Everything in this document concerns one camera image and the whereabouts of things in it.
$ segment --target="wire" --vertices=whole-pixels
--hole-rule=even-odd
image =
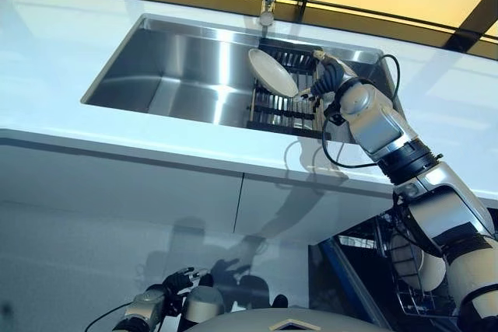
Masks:
[[[96,322],[98,322],[99,320],[105,318],[106,316],[108,316],[109,314],[113,313],[114,311],[116,310],[119,310],[120,308],[122,307],[125,307],[125,306],[128,306],[131,302],[128,302],[128,303],[124,303],[123,305],[121,306],[118,306],[118,307],[114,307],[112,310],[108,311],[107,313],[105,314],[102,314],[101,316],[99,316],[98,318],[96,318],[94,321],[92,321],[86,328],[85,328],[85,332],[88,332],[88,330],[90,329],[90,327],[92,325],[94,325]]]
[[[163,318],[163,319],[161,320],[161,323],[159,323],[159,328],[157,328],[157,332],[161,332],[161,328],[163,328],[163,323],[164,323],[164,320],[165,320],[165,319],[166,319],[166,318]]]
[[[393,54],[383,54],[382,56],[379,57],[377,60],[377,64],[381,62],[381,60],[384,60],[385,58],[390,58],[392,61],[395,62],[396,65],[396,85],[395,85],[395,91],[392,94],[391,101],[395,101],[396,96],[398,96],[398,91],[399,91],[399,81],[401,80],[402,77],[402,70],[399,67],[399,61],[398,59],[393,55]]]
[[[335,161],[331,156],[330,153],[328,153],[327,149],[327,124],[328,120],[330,120],[330,117],[332,116],[332,113],[329,113],[327,117],[325,117],[324,125],[323,128],[321,129],[321,147],[324,149],[324,154],[327,159],[333,163],[336,166],[339,167],[345,167],[346,169],[359,169],[360,167],[370,167],[370,166],[377,166],[376,163],[364,163],[360,165],[345,165],[344,163],[340,163],[339,161]]]
[[[392,94],[392,98],[391,98],[391,101],[395,101],[396,97],[398,96],[398,91],[399,91],[399,82],[401,80],[401,68],[399,66],[399,61],[398,59],[393,55],[393,54],[383,54],[382,56],[379,57],[379,59],[377,60],[377,63],[378,64],[379,62],[381,62],[381,60],[385,59],[385,58],[390,58],[392,59],[392,61],[395,62],[395,65],[396,65],[396,72],[397,72],[397,77],[396,77],[396,86],[395,86],[395,91],[393,92]],[[321,129],[321,147],[323,148],[324,150],[324,154],[325,154],[325,157],[327,157],[327,159],[333,163],[334,165],[336,166],[339,166],[339,167],[344,167],[346,169],[359,169],[359,168],[362,168],[362,167],[371,167],[371,166],[376,166],[377,164],[376,163],[364,163],[364,164],[359,164],[359,165],[345,165],[344,163],[340,163],[339,161],[336,161],[334,160],[331,156],[330,156],[330,153],[328,153],[328,150],[327,150],[327,124],[328,124],[328,121],[330,120],[330,117],[332,116],[332,114],[329,114],[326,118],[325,118],[325,121],[324,121],[324,125]]]

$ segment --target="dishwasher rack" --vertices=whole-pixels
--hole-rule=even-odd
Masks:
[[[456,320],[454,311],[456,305],[450,297],[446,277],[443,282],[433,291],[423,291],[420,275],[416,266],[416,256],[412,244],[410,245],[412,256],[406,260],[411,260],[414,264],[415,273],[419,282],[419,289],[409,286],[395,270],[395,263],[391,258],[391,251],[398,249],[391,247],[391,237],[401,233],[408,238],[411,237],[409,231],[398,218],[394,209],[378,215],[364,222],[355,228],[349,229],[338,236],[338,241],[342,245],[357,246],[363,249],[374,250],[379,257],[385,259],[391,272],[391,278],[395,287],[395,295],[398,303],[407,316],[417,316],[431,319]]]
[[[317,59],[313,57],[313,51],[321,50],[321,47],[262,38],[259,49],[272,56],[291,74],[299,91],[310,88],[315,82]],[[321,98],[298,101],[274,95],[255,79],[251,107],[248,109],[251,113],[247,128],[321,138],[324,123]]]

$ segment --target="white cabinet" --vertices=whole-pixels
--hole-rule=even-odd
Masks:
[[[384,194],[245,175],[235,232],[315,244],[391,206]]]
[[[241,173],[0,147],[0,201],[232,232]]]

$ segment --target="kitchen counter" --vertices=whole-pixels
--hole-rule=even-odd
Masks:
[[[249,16],[139,0],[0,0],[2,142],[38,142],[388,194],[378,168],[331,167],[315,139],[80,102],[143,13],[258,30]],[[275,22],[270,34],[381,49],[398,57],[405,116],[489,206],[498,206],[498,62],[379,37]],[[395,77],[394,65],[390,66]],[[343,163],[369,159],[331,142]]]

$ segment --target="white dish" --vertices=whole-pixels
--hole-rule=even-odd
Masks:
[[[446,274],[443,258],[424,252],[398,234],[391,237],[391,259],[399,276],[414,289],[433,291]]]
[[[269,92],[285,97],[294,97],[299,92],[293,77],[266,52],[251,48],[249,63],[256,78]]]

